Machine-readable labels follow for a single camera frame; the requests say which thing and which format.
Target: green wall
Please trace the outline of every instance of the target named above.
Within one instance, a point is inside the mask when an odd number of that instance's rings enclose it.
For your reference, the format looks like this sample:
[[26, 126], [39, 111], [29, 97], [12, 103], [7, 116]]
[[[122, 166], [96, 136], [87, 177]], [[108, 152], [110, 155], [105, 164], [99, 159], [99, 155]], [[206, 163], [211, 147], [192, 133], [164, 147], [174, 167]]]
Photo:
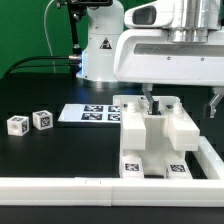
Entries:
[[[120, 0], [125, 10], [150, 0]], [[50, 0], [1, 0], [0, 3], [0, 77], [13, 63], [50, 52], [44, 34], [44, 11]], [[87, 44], [87, 17], [78, 24], [81, 47]], [[48, 14], [48, 32], [54, 55], [71, 54], [72, 41], [66, 7], [53, 4]], [[29, 69], [26, 71], [46, 71]]]

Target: black cable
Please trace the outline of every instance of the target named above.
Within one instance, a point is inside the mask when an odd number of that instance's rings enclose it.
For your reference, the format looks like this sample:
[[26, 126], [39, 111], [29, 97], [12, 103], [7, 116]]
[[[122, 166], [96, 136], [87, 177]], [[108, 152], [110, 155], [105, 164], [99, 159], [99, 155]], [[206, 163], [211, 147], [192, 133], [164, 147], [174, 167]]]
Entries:
[[17, 70], [17, 69], [22, 69], [22, 68], [46, 68], [46, 67], [66, 67], [66, 66], [70, 66], [70, 65], [73, 65], [71, 63], [69, 64], [59, 64], [59, 65], [24, 65], [24, 66], [18, 66], [18, 67], [15, 67], [15, 68], [12, 68], [10, 73], [13, 71], [13, 70]]
[[29, 62], [29, 61], [36, 61], [36, 60], [68, 60], [69, 57], [68, 56], [35, 56], [35, 57], [29, 57], [29, 58], [25, 58], [22, 59], [18, 62], [16, 62], [15, 64], [13, 64], [4, 74], [4, 78], [6, 78], [10, 72], [12, 70], [14, 70], [18, 65], [21, 65], [25, 62]]

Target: white block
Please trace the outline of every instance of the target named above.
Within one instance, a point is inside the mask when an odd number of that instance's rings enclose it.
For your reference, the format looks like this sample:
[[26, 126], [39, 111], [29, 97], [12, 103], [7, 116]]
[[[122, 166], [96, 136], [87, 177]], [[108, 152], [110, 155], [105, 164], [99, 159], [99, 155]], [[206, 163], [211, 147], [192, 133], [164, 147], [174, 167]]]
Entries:
[[7, 120], [7, 129], [9, 135], [23, 136], [29, 130], [29, 117], [13, 116]]
[[145, 150], [145, 123], [138, 102], [135, 101], [128, 102], [127, 108], [121, 108], [121, 136], [124, 150]]
[[199, 135], [200, 130], [185, 111], [169, 115], [168, 136], [175, 151], [197, 151]]
[[167, 179], [193, 179], [184, 160], [166, 160], [166, 168]]
[[39, 130], [53, 127], [52, 113], [47, 110], [38, 111], [33, 113], [33, 126]]
[[121, 178], [144, 178], [142, 160], [139, 157], [123, 157], [120, 168]]

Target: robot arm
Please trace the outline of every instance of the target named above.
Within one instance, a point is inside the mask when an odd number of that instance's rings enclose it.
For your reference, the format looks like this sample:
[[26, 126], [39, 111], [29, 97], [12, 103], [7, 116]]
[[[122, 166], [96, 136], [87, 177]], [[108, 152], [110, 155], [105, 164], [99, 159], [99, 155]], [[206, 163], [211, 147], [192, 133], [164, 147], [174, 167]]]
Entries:
[[224, 95], [220, 11], [221, 0], [157, 0], [128, 10], [125, 24], [131, 29], [118, 41], [116, 78], [212, 86], [215, 97], [206, 108], [206, 116], [213, 118], [215, 106]]

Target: white plastic part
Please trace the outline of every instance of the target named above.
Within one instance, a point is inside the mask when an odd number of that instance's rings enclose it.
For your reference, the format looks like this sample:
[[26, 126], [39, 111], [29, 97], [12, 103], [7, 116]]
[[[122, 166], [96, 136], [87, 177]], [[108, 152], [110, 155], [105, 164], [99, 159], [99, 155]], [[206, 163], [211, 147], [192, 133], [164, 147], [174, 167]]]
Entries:
[[224, 86], [220, 75], [224, 69], [223, 29], [210, 31], [207, 43], [187, 47], [170, 43], [167, 37], [168, 31], [161, 29], [125, 31], [117, 44], [116, 78], [124, 82]]
[[53, 115], [47, 110], [33, 112], [33, 126], [39, 130], [53, 127]]
[[123, 157], [121, 166], [121, 178], [144, 178], [141, 158]]
[[[133, 23], [133, 13], [138, 10], [148, 6], [153, 6], [156, 9], [156, 20], [151, 25], [136, 25]], [[129, 28], [158, 28], [163, 26], [168, 26], [173, 21], [174, 12], [174, 0], [158, 0], [149, 4], [135, 7], [129, 9], [125, 13], [125, 25]]]
[[192, 175], [184, 160], [166, 160], [166, 176], [167, 179], [192, 179]]
[[7, 120], [7, 129], [9, 135], [23, 136], [29, 130], [29, 117], [13, 116]]
[[115, 0], [110, 7], [88, 9], [88, 46], [77, 77], [92, 82], [117, 82], [113, 65], [118, 38], [123, 32], [124, 9]]
[[[137, 153], [136, 158], [141, 158], [144, 175], [166, 177], [166, 161], [183, 164], [186, 151], [198, 150], [200, 131], [182, 108], [179, 98], [153, 98], [159, 101], [159, 115], [146, 112], [147, 100], [144, 96], [113, 98], [120, 102], [121, 107], [120, 174], [123, 173], [124, 159]], [[133, 105], [135, 112], [128, 112], [128, 107]]]
[[0, 178], [0, 205], [224, 206], [224, 164], [204, 137], [198, 152], [208, 179]]

